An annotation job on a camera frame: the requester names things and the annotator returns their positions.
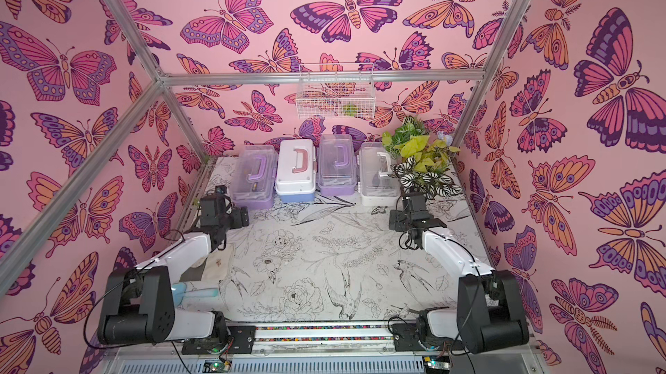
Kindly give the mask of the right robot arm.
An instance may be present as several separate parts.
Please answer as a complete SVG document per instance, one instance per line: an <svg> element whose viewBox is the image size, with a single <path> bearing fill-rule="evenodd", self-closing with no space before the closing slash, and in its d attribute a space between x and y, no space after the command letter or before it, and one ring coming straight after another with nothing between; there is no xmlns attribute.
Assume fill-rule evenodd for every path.
<svg viewBox="0 0 666 374"><path fill-rule="evenodd" d="M529 342L527 316L511 272L482 262L445 223L430 214L426 197L411 192L390 211L390 229L407 237L408 249L423 250L457 280L455 308L420 311L416 337L425 349L447 351L455 344L480 354Z"/></svg>

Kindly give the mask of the white toolbox clear lid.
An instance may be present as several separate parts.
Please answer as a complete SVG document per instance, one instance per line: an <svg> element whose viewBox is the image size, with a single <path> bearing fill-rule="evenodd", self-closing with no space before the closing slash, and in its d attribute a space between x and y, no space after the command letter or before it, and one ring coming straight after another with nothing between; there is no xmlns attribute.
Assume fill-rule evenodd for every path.
<svg viewBox="0 0 666 374"><path fill-rule="evenodd" d="M364 207L390 207L401 194L400 183L392 176L393 159L381 143L362 143L358 152L358 191Z"/></svg>

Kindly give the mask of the blue toolbox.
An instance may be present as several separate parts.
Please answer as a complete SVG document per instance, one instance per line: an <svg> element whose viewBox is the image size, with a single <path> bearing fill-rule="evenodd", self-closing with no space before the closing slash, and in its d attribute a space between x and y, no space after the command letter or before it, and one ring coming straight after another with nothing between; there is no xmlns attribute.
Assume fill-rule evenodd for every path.
<svg viewBox="0 0 666 374"><path fill-rule="evenodd" d="M315 201L315 164L312 140L285 140L280 143L275 191L282 203Z"/></svg>

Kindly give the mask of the purple toolbox clear lid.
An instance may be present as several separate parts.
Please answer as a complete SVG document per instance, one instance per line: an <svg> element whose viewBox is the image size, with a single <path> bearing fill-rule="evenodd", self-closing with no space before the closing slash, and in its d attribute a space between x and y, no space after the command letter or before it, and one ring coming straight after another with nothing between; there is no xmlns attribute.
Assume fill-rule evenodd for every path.
<svg viewBox="0 0 666 374"><path fill-rule="evenodd" d="M317 149L317 187L324 196L353 195L357 157L351 136L325 135Z"/></svg>

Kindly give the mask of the potted leafy plant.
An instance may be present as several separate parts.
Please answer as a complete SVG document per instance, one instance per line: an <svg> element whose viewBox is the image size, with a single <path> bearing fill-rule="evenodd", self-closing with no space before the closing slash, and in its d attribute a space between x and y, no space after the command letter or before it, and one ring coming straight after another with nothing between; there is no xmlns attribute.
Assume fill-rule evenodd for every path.
<svg viewBox="0 0 666 374"><path fill-rule="evenodd" d="M405 117L400 127L382 134L382 144L395 160L390 176L398 179L405 193L422 193L431 201L462 194L450 174L460 152L452 136L431 132L418 117Z"/></svg>

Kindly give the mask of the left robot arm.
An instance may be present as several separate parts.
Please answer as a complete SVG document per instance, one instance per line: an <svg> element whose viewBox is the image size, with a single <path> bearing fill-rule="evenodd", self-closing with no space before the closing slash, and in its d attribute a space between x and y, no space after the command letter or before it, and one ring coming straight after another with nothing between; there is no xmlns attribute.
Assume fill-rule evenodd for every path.
<svg viewBox="0 0 666 374"><path fill-rule="evenodd" d="M227 187L199 200L199 220L168 251L109 275L96 337L105 348L186 341L211 354L226 351L232 334L223 313L178 308L175 285L195 263L227 247L227 232L249 224L247 209L232 205Z"/></svg>

